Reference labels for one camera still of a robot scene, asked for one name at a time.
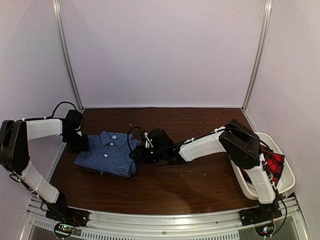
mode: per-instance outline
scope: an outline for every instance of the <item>metal frame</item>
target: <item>metal frame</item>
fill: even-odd
[[[288,209],[288,216],[293,216],[295,219],[299,239],[310,239],[296,198],[284,199],[284,202]],[[45,212],[41,211],[40,205],[41,201],[33,197],[24,217],[20,240],[30,239],[33,226],[53,230],[55,221],[45,217]],[[283,216],[279,221],[282,221],[285,213],[282,203],[280,208]],[[156,240],[160,238],[209,240],[223,239],[222,236],[226,236],[225,240],[237,240],[239,239],[238,231],[254,227],[253,225],[242,226],[240,210],[185,215],[130,215],[89,210],[87,227],[77,227],[73,236],[85,240]]]
[[[247,92],[245,95],[245,99],[244,99],[244,102],[242,105],[242,110],[244,112],[246,111],[246,109],[248,107],[248,104],[249,104],[249,101],[250,101],[250,98],[251,98],[251,95],[252,95],[256,80],[257,80],[260,64],[262,61],[262,54],[265,49],[265,45],[266,45],[266,41],[267,41],[267,36],[268,36],[268,31],[269,31],[269,26],[270,26],[270,21],[271,21],[271,13],[272,13],[272,0],[265,0],[258,49],[257,49],[255,60],[254,60],[254,65],[253,65],[253,69],[252,69],[252,73],[251,73],[249,86],[248,86],[248,89],[247,89]]]
[[[61,8],[60,8],[60,0],[53,0],[52,2],[53,2],[53,12],[54,12],[56,26],[57,26],[58,35],[59,35],[59,42],[60,42],[60,46],[61,46],[61,50],[62,50],[64,66],[66,69],[66,73],[68,75],[68,79],[70,82],[70,86],[71,86],[71,90],[72,90],[72,93],[74,96],[76,107],[79,111],[83,111],[84,106],[81,102],[81,98],[80,98],[79,91],[77,88],[77,84],[76,84],[74,72],[72,70],[70,56],[69,56],[69,52],[68,52],[68,48],[67,48],[67,42],[66,42],[65,31],[64,31],[63,21],[62,21]]]

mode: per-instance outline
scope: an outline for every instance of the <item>wooden floor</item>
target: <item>wooden floor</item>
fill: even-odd
[[[165,129],[174,142],[199,137],[231,118],[249,126],[240,109],[230,108],[103,108],[84,112],[83,133],[127,133],[132,126]],[[68,204],[89,210],[123,214],[191,214],[256,206],[242,193],[225,153],[179,166],[140,163],[131,178],[78,170],[77,155],[65,150],[51,183]]]

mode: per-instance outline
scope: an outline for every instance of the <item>metal corner post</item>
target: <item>metal corner post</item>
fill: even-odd
[[[80,99],[79,91],[77,88],[77,84],[76,84],[74,72],[72,70],[69,52],[68,52],[68,48],[67,48],[67,42],[66,42],[64,26],[63,26],[63,21],[62,21],[62,14],[61,14],[61,9],[60,9],[60,0],[52,0],[52,3],[53,3],[53,12],[54,12],[56,26],[57,26],[57,30],[58,30],[58,36],[59,36],[59,41],[60,41],[60,46],[61,46],[61,50],[62,50],[62,56],[63,56],[63,61],[64,61],[66,73],[69,78],[69,82],[70,82],[71,90],[72,90],[72,93],[74,96],[76,107],[79,111],[83,111],[84,107],[83,107],[81,99]]]
[[[270,21],[271,21],[271,13],[272,13],[272,1],[273,0],[265,0],[265,5],[264,5],[264,13],[263,13],[263,19],[262,19],[262,26],[261,26],[261,32],[260,32],[260,39],[258,43],[258,48],[255,56],[255,61],[251,73],[251,78],[249,82],[248,89],[246,91],[245,99],[242,105],[242,110],[246,111],[260,68],[260,64],[262,61],[262,54],[265,49],[266,41],[267,41],[267,36],[268,36],[268,31],[269,31],[269,26],[270,26]]]

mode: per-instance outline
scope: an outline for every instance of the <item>white backdrop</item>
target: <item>white backdrop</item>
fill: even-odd
[[[51,0],[0,2],[0,123],[49,116],[56,104],[73,101]],[[57,117],[64,117],[61,106]],[[29,143],[30,159],[47,178],[61,137]],[[0,239],[18,239],[31,194],[0,166]]]
[[[264,0],[61,1],[85,107],[240,107]]]
[[[274,138],[296,177],[311,233],[320,224],[320,2],[274,0],[269,35],[248,111]]]

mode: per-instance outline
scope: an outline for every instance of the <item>blue checkered shirt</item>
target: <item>blue checkered shirt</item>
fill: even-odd
[[[89,151],[82,151],[74,164],[84,168],[110,173],[122,177],[130,177],[136,172],[136,164],[130,157],[127,134],[102,132],[100,135],[89,135]],[[132,149],[141,141],[129,135]]]

